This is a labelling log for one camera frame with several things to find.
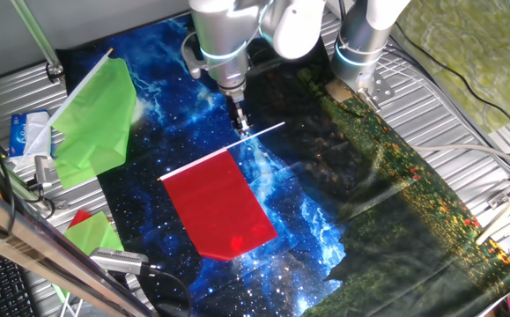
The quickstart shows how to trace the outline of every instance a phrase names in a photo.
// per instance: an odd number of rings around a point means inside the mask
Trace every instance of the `green folded cloth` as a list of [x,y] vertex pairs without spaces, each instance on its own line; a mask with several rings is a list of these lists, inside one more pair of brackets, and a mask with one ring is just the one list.
[[125,162],[136,91],[123,59],[107,59],[53,123],[66,139],[55,151],[64,188]]
[[[115,233],[103,212],[89,217],[80,224],[73,225],[67,229],[64,236],[86,255],[90,255],[98,247],[123,251],[120,237]],[[53,287],[61,302],[64,302],[68,292],[54,284]]]

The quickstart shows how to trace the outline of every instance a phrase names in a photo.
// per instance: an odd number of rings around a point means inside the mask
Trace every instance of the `metal bar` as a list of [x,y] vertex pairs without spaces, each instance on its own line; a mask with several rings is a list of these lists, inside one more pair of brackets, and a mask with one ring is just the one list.
[[47,59],[50,65],[50,69],[55,71],[57,70],[63,71],[63,66],[61,66],[61,62],[59,61],[57,54],[55,53],[53,47],[51,47],[51,44],[47,40],[45,33],[41,30],[41,27],[37,23],[37,20],[33,16],[32,12],[29,10],[26,1],[11,0],[11,3],[14,5],[14,8],[16,8],[16,11],[22,18],[22,21],[24,21],[24,24],[29,30],[29,33],[32,34],[33,39],[40,47],[41,53],[43,53],[45,59]]
[[37,262],[34,259],[26,256],[3,240],[0,240],[0,254],[26,269],[37,272],[37,274],[46,278],[51,283],[56,284],[64,289],[71,290],[73,294],[77,295],[78,297],[85,298],[85,300],[87,300],[89,303],[93,304],[99,309],[102,309],[104,312],[110,313],[113,316],[124,316],[124,314],[116,311],[113,307],[106,305],[103,301],[97,299],[94,295],[85,291],[80,287],[80,285],[72,283],[68,278],[58,276],[50,268],[45,267],[40,262]]
[[[8,225],[9,210],[10,206],[0,200],[1,228]],[[18,213],[12,234],[19,242],[14,243],[12,247],[25,256],[31,257],[29,262],[22,261],[18,263],[19,265],[27,265],[27,269],[47,278],[52,283],[55,283],[61,274],[71,275],[76,281],[82,283],[79,283],[78,288],[73,289],[72,286],[75,284],[70,284],[65,289],[93,305],[99,302],[96,306],[101,309],[116,311],[114,315],[123,315],[120,312],[127,312],[134,316],[152,316],[152,311],[128,290],[109,279],[98,266],[93,264],[85,254],[66,240],[55,228],[31,218],[30,215]],[[55,266],[54,270],[44,271],[33,265],[34,263],[43,264],[42,262],[51,262]],[[64,285],[64,280],[61,279],[59,282],[57,285]],[[85,288],[87,293],[81,293],[81,287]]]

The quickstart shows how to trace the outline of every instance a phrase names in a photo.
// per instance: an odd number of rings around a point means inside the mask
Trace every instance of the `tissue box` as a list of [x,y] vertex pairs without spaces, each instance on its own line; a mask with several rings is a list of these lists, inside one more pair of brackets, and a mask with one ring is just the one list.
[[[17,163],[24,155],[24,151],[45,127],[49,117],[47,110],[12,115],[10,128],[10,159],[12,162]],[[51,155],[51,128],[47,129],[48,131],[37,140],[38,142],[28,153],[29,156]],[[29,160],[26,163],[29,165],[33,162]]]

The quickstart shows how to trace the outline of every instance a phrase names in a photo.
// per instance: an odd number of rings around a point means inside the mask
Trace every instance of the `metal grating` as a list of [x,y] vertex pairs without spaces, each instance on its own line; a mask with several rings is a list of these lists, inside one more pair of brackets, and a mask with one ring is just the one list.
[[[326,9],[322,19],[322,38],[329,56],[334,53],[340,26],[340,20]],[[484,144],[478,133],[465,124],[459,106],[454,106],[436,85],[412,65],[399,57],[384,54],[377,70],[395,91],[392,100],[380,104],[379,115],[407,143],[423,146]],[[490,138],[502,151],[510,152],[510,124],[491,133]],[[501,212],[492,210],[487,203],[510,185],[510,173],[501,161],[492,155],[470,150],[420,154],[460,196],[483,227]],[[510,255],[510,217],[492,238]]]
[[[49,81],[45,66],[46,64],[43,63],[0,79],[0,144],[5,149],[8,149],[12,114],[42,109],[47,109],[53,114],[67,97],[63,85]],[[52,139],[53,144],[58,146],[64,140],[64,136],[53,130]],[[18,175],[24,180],[32,179],[34,174],[34,165],[18,171]],[[69,206],[66,210],[57,210],[49,220],[60,232],[66,231],[78,210],[85,210],[91,214],[103,211],[115,229],[106,197],[96,178],[72,188],[63,189],[54,168],[51,170],[51,177],[54,180],[53,187],[46,191],[45,196],[54,201],[64,200]],[[27,280],[32,286],[35,304],[41,316],[58,315],[62,303],[56,296],[51,283],[31,272],[27,274]],[[130,282],[132,289],[138,288],[137,297],[152,309],[137,279],[132,278]]]

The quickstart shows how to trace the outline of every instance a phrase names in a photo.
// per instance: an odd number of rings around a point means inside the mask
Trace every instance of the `white line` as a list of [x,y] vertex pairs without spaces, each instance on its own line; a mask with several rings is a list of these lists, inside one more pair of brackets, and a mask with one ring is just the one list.
[[200,164],[200,163],[202,163],[202,162],[204,162],[204,161],[206,161],[208,159],[211,159],[211,158],[213,158],[213,157],[215,157],[215,156],[217,156],[217,155],[227,151],[227,149],[229,149],[231,147],[234,147],[237,144],[241,144],[241,143],[243,143],[243,142],[245,142],[245,141],[247,141],[247,140],[249,140],[249,139],[251,139],[253,137],[260,136],[262,133],[266,133],[266,132],[268,132],[268,131],[270,131],[272,129],[278,128],[278,127],[283,126],[283,125],[285,125],[285,122],[281,122],[281,123],[279,123],[279,124],[277,124],[277,125],[275,125],[273,127],[270,127],[268,129],[264,129],[261,132],[255,133],[252,136],[249,136],[249,137],[247,137],[247,138],[245,138],[243,140],[240,140],[239,142],[235,142],[234,144],[228,145],[228,146],[226,146],[223,149],[214,151],[213,153],[210,153],[210,154],[204,156],[203,158],[199,158],[199,159],[195,160],[192,163],[188,163],[188,164],[186,164],[183,167],[177,168],[177,169],[173,170],[171,173],[166,173],[166,174],[160,176],[158,178],[158,180],[159,181],[164,181],[164,180],[166,180],[169,177],[175,176],[177,173],[182,173],[182,172],[186,171],[187,169],[189,169],[190,167],[196,166],[196,165],[198,165],[198,164]]
[[166,174],[160,176],[159,180],[160,181],[164,181],[164,180],[166,180],[169,177],[175,176],[177,173],[182,173],[185,170],[189,169],[190,167],[196,166],[196,165],[204,162],[205,160],[211,159],[211,158],[213,158],[213,157],[215,157],[215,156],[217,156],[217,155],[219,155],[219,154],[221,154],[223,152],[226,152],[226,151],[227,151],[226,148],[214,151],[213,153],[210,153],[210,154],[204,156],[203,158],[199,158],[199,159],[195,160],[192,163],[188,163],[188,164],[186,164],[183,167],[180,167],[180,168],[177,168],[177,169],[173,170],[171,173],[166,173]]
[[234,147],[235,145],[242,144],[243,142],[245,142],[245,141],[247,141],[247,140],[250,140],[250,139],[252,139],[253,137],[260,136],[262,133],[266,133],[266,132],[268,132],[268,131],[270,131],[270,130],[272,130],[272,129],[276,129],[276,128],[278,128],[278,127],[280,127],[280,126],[283,126],[283,125],[285,125],[285,124],[286,124],[286,122],[280,122],[279,124],[277,124],[277,125],[275,125],[275,126],[272,126],[272,127],[268,128],[268,129],[264,129],[264,130],[262,130],[261,132],[255,133],[255,134],[253,134],[252,136],[249,136],[249,137],[247,137],[247,138],[245,138],[245,139],[242,139],[242,140],[240,140],[240,141],[235,142],[234,144],[227,145],[225,148],[226,148],[226,149],[232,148],[232,147]]

